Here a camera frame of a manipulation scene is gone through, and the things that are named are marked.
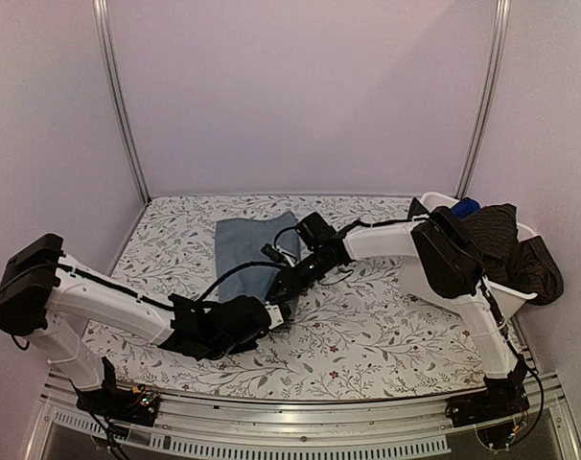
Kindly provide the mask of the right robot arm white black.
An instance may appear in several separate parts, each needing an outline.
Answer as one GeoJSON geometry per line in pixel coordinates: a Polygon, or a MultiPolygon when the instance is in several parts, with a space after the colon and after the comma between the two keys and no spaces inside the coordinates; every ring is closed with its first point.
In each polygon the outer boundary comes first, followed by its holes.
{"type": "Polygon", "coordinates": [[[270,304],[282,305],[311,288],[334,268],[359,260],[403,256],[419,262],[431,291],[464,321],[483,363],[485,390],[479,409],[489,418],[513,406],[527,367],[514,350],[504,316],[486,276],[483,259],[452,211],[439,206],[405,220],[368,224],[355,220],[336,230],[313,213],[296,231],[310,255],[284,267],[267,291],[270,304]]]}

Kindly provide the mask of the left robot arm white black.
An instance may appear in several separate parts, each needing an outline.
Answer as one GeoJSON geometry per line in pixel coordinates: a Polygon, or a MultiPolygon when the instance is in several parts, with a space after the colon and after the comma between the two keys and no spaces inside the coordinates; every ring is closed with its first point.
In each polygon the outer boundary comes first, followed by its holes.
{"type": "Polygon", "coordinates": [[[284,322],[278,307],[255,297],[218,303],[147,294],[79,263],[62,245],[62,237],[48,233],[8,259],[0,284],[0,330],[35,345],[106,416],[126,408],[126,395],[112,384],[113,367],[94,357],[66,315],[195,360],[252,350],[284,322]]]}

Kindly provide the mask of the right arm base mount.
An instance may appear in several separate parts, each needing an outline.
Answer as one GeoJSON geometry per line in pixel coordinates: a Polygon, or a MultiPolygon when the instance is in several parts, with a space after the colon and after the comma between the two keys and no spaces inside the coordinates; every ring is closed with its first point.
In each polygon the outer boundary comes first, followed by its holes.
{"type": "Polygon", "coordinates": [[[477,437],[482,445],[491,450],[511,448],[526,426],[530,407],[523,386],[526,374],[526,366],[519,364],[505,379],[485,377],[484,390],[448,399],[445,416],[454,427],[508,418],[505,423],[480,428],[477,437]]]}

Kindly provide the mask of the light blue denim skirt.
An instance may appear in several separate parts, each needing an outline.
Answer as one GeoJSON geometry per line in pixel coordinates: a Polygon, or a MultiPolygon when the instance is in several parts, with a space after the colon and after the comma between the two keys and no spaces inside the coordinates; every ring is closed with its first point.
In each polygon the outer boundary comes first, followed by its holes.
{"type": "MultiPolygon", "coordinates": [[[[277,244],[298,259],[300,240],[291,230],[296,223],[297,218],[291,211],[275,218],[229,218],[218,221],[214,238],[217,275],[221,276],[244,263],[266,262],[268,257],[262,253],[262,247],[268,243],[277,244]]],[[[220,284],[218,300],[223,303],[238,296],[252,296],[263,301],[278,273],[273,267],[245,268],[220,284]]]]}

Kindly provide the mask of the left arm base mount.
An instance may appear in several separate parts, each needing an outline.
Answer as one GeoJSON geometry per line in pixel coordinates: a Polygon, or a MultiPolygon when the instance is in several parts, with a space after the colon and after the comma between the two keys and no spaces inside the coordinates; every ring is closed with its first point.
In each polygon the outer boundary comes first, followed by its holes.
{"type": "Polygon", "coordinates": [[[104,377],[99,388],[88,391],[74,388],[77,408],[107,420],[153,427],[160,406],[159,393],[144,384],[130,389],[118,387],[114,366],[106,357],[102,362],[104,377]]]}

